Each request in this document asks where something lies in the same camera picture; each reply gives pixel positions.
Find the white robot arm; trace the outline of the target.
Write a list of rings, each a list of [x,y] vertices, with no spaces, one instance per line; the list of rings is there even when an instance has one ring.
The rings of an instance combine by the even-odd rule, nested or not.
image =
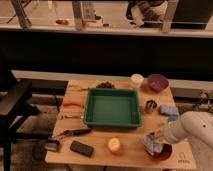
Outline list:
[[[213,150],[213,114],[187,111],[179,116],[169,116],[162,128],[162,136],[169,144],[192,136]]]

